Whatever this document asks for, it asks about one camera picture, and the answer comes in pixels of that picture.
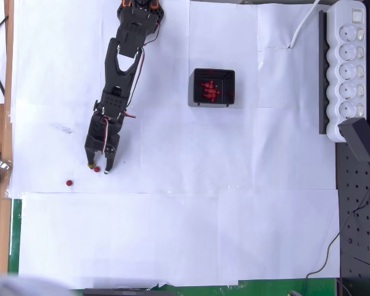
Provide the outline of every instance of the robotic arm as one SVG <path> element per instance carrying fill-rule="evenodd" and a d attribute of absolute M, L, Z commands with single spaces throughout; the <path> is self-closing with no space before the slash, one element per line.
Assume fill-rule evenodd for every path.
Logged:
<path fill-rule="evenodd" d="M 85 142 L 88 167 L 95 167 L 94 154 L 101 151 L 107 159 L 105 174 L 112 169 L 120 139 L 118 133 L 128 116 L 126 108 L 146 37 L 160 26 L 164 11 L 158 0 L 123 0 L 117 14 L 120 26 L 117 36 L 109 42 L 105 57 L 105 86 L 100 102 L 96 100 L 94 104 Z M 118 54 L 134 58 L 125 72 L 119 68 Z"/>

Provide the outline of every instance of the white power strip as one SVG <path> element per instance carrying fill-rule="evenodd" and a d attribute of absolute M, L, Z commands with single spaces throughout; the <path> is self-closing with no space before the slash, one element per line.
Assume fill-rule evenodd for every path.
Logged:
<path fill-rule="evenodd" d="M 334 142 L 345 142 L 339 124 L 366 118 L 366 8 L 362 2 L 340 0 L 327 10 L 327 125 Z"/>

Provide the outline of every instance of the green mat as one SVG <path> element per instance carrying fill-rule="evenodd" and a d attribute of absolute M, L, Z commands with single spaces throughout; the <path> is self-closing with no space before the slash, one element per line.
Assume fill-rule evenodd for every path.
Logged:
<path fill-rule="evenodd" d="M 18 273 L 19 270 L 19 244 L 22 222 L 22 201 L 13 200 L 12 211 L 12 237 L 10 243 L 10 255 L 8 270 L 10 273 Z M 309 279 L 307 296 L 335 296 L 335 279 Z M 302 293 L 304 279 L 269 280 L 269 281 L 239 281 L 236 286 L 213 286 L 213 287 L 173 287 L 163 286 L 154 290 L 175 292 L 177 296 L 286 296 L 288 291 Z"/>

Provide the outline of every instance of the black pegboard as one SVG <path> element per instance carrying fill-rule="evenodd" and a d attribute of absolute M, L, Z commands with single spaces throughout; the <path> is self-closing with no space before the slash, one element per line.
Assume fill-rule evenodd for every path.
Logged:
<path fill-rule="evenodd" d="M 368 22 L 366 74 L 370 124 L 370 0 L 366 0 L 364 4 Z M 346 143 L 337 144 L 336 162 L 341 227 L 369 189 L 370 167 L 367 163 L 356 161 Z M 366 200 L 367 207 L 358 210 L 348 219 L 340 235 L 341 275 L 349 281 L 347 284 L 357 287 L 358 290 L 355 289 L 353 295 L 366 295 L 364 291 L 370 289 L 370 196 Z"/>

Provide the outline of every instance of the wooden table edge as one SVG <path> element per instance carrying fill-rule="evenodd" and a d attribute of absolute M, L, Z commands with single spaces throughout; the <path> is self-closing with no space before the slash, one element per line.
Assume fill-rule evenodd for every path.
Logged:
<path fill-rule="evenodd" d="M 12 81 L 12 54 L 14 43 L 14 0 L 4 0 L 4 11 L 9 16 L 6 25 L 7 32 L 7 67 L 6 92 L 4 94 L 4 118 L 1 158 L 12 163 L 12 124 L 11 110 L 11 81 Z M 10 171 L 1 173 L 0 183 L 0 274 L 8 272 L 8 256 L 10 245 L 11 199 L 8 196 Z"/>

